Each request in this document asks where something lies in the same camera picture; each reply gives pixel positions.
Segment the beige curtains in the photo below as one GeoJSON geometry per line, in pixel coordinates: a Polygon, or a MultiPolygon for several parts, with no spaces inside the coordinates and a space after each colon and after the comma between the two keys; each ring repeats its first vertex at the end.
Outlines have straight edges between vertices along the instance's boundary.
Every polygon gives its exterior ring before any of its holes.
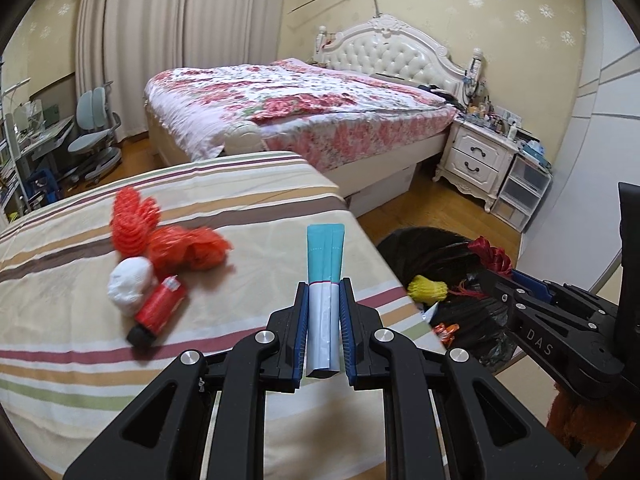
{"type": "Polygon", "coordinates": [[[117,140],[144,133],[144,88],[163,70],[275,60],[283,1],[80,0],[77,91],[110,84],[117,140]]]}

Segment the white crumpled paper ball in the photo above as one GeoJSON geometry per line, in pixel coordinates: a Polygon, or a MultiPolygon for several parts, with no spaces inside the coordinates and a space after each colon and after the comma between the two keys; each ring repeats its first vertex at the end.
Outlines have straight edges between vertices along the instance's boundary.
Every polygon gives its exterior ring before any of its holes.
{"type": "Polygon", "coordinates": [[[122,260],[112,271],[107,283],[107,298],[122,315],[132,318],[155,283],[149,259],[131,257],[122,260]]]}

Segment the red mesh net bag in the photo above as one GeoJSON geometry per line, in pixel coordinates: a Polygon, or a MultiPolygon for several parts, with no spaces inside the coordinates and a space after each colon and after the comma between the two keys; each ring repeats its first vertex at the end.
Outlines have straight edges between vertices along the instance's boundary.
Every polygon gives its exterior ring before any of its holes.
{"type": "Polygon", "coordinates": [[[231,243],[209,228],[162,226],[149,237],[148,259],[159,280],[183,271],[208,271],[223,264],[231,243]]]}

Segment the striped bed sheet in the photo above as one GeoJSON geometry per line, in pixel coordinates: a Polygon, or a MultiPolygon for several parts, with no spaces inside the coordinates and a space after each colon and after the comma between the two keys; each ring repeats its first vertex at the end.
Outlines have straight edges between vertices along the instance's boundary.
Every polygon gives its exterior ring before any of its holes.
{"type": "Polygon", "coordinates": [[[289,152],[233,156],[128,180],[160,207],[160,223],[216,231],[223,263],[172,278],[151,348],[127,340],[132,319],[108,298],[119,263],[111,218],[120,183],[28,214],[1,234],[1,405],[37,476],[72,461],[173,359],[214,354],[264,328],[307,277],[307,229],[345,228],[342,273],[355,298],[417,346],[437,336],[376,251],[338,187],[289,152]]]}

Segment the floral bed quilt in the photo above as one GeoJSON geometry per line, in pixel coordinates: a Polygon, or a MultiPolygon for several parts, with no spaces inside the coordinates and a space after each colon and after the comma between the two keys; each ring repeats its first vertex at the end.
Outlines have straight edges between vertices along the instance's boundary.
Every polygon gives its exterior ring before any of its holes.
{"type": "Polygon", "coordinates": [[[433,93],[297,58],[165,70],[144,98],[190,162],[225,153],[224,130],[249,120],[267,151],[299,154],[322,172],[428,139],[457,115],[433,93]]]}

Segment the white nightstand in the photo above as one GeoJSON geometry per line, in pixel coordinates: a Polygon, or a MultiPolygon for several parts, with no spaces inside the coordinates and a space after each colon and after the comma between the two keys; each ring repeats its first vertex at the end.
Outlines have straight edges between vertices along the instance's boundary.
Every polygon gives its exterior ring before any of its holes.
{"type": "Polygon", "coordinates": [[[460,193],[482,200],[491,212],[517,152],[515,142],[459,115],[450,125],[433,181],[445,179],[460,193]]]}

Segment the red foam fruit net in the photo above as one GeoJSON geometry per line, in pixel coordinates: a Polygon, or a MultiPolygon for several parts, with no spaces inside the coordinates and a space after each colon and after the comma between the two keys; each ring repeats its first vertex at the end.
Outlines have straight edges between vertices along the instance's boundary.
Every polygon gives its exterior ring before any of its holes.
{"type": "Polygon", "coordinates": [[[159,223],[160,206],[153,197],[143,198],[132,186],[116,193],[110,223],[111,239],[122,258],[142,256],[159,223]]]}

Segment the grey study desk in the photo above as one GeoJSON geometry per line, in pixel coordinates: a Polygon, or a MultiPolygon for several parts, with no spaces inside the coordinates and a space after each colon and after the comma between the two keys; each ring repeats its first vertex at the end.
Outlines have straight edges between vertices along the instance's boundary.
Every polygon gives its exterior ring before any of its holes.
{"type": "Polygon", "coordinates": [[[18,188],[26,202],[34,196],[27,189],[28,178],[37,170],[38,159],[48,159],[50,153],[64,144],[75,127],[75,115],[47,122],[39,101],[14,104],[14,94],[27,87],[32,78],[26,77],[10,84],[1,93],[2,128],[15,168],[18,188]]]}

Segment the white bed frame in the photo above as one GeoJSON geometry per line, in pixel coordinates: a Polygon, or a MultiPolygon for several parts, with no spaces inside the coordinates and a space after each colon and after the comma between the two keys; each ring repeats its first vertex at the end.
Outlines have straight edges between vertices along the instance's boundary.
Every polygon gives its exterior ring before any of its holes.
{"type": "MultiPolygon", "coordinates": [[[[145,107],[152,148],[166,166],[190,162],[178,147],[170,131],[162,125],[152,108],[145,107]]],[[[408,191],[416,166],[424,160],[439,157],[445,148],[449,128],[428,139],[402,146],[384,154],[350,162],[326,171],[323,175],[340,189],[355,217],[382,206],[408,191]]]]}

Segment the dark red bag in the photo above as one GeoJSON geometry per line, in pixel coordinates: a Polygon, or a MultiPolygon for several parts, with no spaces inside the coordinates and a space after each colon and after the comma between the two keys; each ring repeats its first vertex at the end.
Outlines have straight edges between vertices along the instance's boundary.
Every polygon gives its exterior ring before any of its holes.
{"type": "Polygon", "coordinates": [[[484,236],[479,236],[468,244],[469,251],[480,258],[485,269],[501,276],[509,276],[512,272],[512,260],[503,248],[492,246],[484,236]]]}

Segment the white tufted headboard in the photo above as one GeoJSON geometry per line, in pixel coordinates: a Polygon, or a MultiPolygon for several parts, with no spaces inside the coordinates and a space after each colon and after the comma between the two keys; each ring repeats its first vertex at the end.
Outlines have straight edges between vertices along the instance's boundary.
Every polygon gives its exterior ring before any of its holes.
{"type": "Polygon", "coordinates": [[[483,61],[482,50],[476,48],[467,68],[457,65],[444,44],[390,14],[335,34],[321,26],[314,46],[314,62],[323,67],[406,84],[432,84],[463,104],[477,92],[483,61]]]}

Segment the orange plastic bag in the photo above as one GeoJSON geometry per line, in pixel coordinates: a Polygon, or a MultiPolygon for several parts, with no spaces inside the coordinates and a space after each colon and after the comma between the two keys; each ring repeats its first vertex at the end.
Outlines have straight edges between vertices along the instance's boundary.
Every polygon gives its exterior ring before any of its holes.
{"type": "Polygon", "coordinates": [[[460,330],[460,326],[458,324],[446,325],[445,323],[440,323],[433,328],[433,332],[446,348],[449,348],[454,342],[454,337],[458,330],[460,330]]]}

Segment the plastic drawer unit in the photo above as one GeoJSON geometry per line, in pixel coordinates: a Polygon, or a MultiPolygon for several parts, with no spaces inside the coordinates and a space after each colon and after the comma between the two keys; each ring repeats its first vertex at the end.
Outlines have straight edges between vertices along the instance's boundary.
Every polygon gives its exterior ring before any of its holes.
{"type": "Polygon", "coordinates": [[[551,172],[518,153],[499,188],[491,213],[515,231],[523,233],[552,182],[551,172]]]}

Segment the yellow foam fruit net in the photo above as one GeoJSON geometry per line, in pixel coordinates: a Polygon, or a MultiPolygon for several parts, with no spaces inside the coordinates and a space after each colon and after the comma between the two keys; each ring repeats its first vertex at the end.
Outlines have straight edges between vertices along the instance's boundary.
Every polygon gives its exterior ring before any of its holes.
{"type": "Polygon", "coordinates": [[[432,281],[417,275],[408,286],[408,295],[417,304],[431,307],[447,298],[448,286],[445,282],[432,281]]]}

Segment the red cylindrical bottle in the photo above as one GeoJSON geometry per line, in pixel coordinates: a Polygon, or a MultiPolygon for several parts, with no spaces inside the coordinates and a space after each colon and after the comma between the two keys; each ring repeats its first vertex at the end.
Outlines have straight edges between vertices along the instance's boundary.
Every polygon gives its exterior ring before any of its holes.
{"type": "Polygon", "coordinates": [[[137,349],[150,348],[185,299],[186,286],[182,281],[175,275],[165,278],[134,316],[128,342],[137,349]]]}

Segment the black trash bag bin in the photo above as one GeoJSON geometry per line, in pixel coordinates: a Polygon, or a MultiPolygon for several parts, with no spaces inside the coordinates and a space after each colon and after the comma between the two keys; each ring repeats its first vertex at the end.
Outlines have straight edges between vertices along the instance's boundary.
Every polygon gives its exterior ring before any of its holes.
{"type": "Polygon", "coordinates": [[[480,289],[480,274],[489,270],[469,251],[469,242],[460,234],[422,226],[390,233],[378,243],[378,252],[407,292],[417,275],[447,284],[447,298],[432,306],[436,310],[428,324],[458,324],[449,348],[465,348],[497,373],[511,361],[516,343],[506,334],[508,308],[480,289]]]}

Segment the teal desk chair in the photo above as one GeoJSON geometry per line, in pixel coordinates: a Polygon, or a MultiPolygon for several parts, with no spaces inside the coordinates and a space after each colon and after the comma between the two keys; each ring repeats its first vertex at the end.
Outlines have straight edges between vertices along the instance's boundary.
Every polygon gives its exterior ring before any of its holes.
{"type": "Polygon", "coordinates": [[[104,82],[84,92],[77,101],[75,119],[81,134],[68,146],[67,153],[81,161],[62,177],[73,186],[97,184],[122,161],[122,150],[116,142],[122,120],[111,107],[112,85],[111,80],[104,82]]]}

